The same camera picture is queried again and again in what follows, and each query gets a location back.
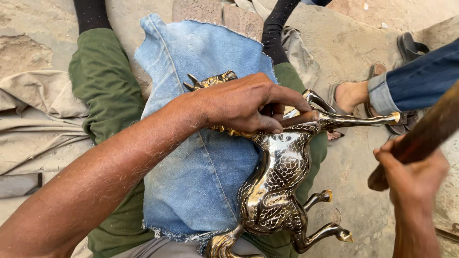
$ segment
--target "metal horse statue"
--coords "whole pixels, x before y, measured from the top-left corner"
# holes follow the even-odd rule
[[[190,74],[188,76],[193,86],[187,83],[184,85],[191,91],[237,79],[236,74],[231,70],[201,82]],[[314,121],[285,127],[280,134],[261,131],[246,133],[223,126],[211,128],[220,132],[227,131],[230,135],[244,136],[252,140],[262,151],[255,171],[239,189],[240,221],[237,227],[214,236],[207,244],[206,258],[264,257],[263,255],[239,256],[232,252],[232,246],[244,231],[267,235],[286,230],[297,253],[306,252],[313,244],[328,236],[335,236],[340,241],[354,242],[351,232],[335,223],[328,223],[311,236],[306,236],[308,228],[306,212],[318,202],[331,202],[332,197],[330,190],[314,193],[304,205],[300,204],[295,197],[295,189],[306,179],[311,167],[309,143],[320,131],[359,125],[381,126],[386,123],[397,123],[400,114],[394,112],[389,116],[369,119],[336,115],[334,108],[314,91],[307,90],[303,96],[309,103],[315,103],[324,111],[312,106],[316,112]],[[287,107],[284,119],[298,114],[299,112],[293,107]]]

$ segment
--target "brick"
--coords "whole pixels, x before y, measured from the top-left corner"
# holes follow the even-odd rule
[[[174,0],[172,21],[198,20],[223,25],[222,5],[214,0]]]
[[[228,28],[261,42],[263,19],[258,14],[225,4],[223,23]]]

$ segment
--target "wooden mallet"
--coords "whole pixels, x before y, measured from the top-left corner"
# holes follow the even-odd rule
[[[459,80],[432,109],[392,148],[391,153],[403,164],[428,157],[459,129]],[[376,191],[389,188],[384,167],[379,165],[368,178],[368,187]]]

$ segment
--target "blue jeans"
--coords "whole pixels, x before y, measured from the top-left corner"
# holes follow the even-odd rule
[[[380,115],[431,107],[459,79],[459,39],[368,82]]]
[[[146,37],[134,58],[153,80],[142,118],[188,92],[182,85],[191,83],[187,73],[202,80],[230,69],[238,77],[263,72],[277,83],[262,45],[225,27],[165,24],[155,14],[140,24]],[[257,161],[248,139],[209,129],[193,134],[145,176],[144,226],[176,241],[202,241],[234,228],[237,192]]]

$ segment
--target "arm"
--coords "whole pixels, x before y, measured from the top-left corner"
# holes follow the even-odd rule
[[[387,142],[375,150],[385,167],[394,204],[396,235],[394,258],[440,258],[432,212],[435,193],[448,174],[449,163],[440,150],[421,162],[404,165],[390,150],[402,139]]]
[[[260,114],[268,104],[310,110],[299,93],[262,73],[175,98],[87,151],[29,197],[0,227],[0,257],[69,257],[151,168],[197,130],[220,124],[282,131],[279,121]]]

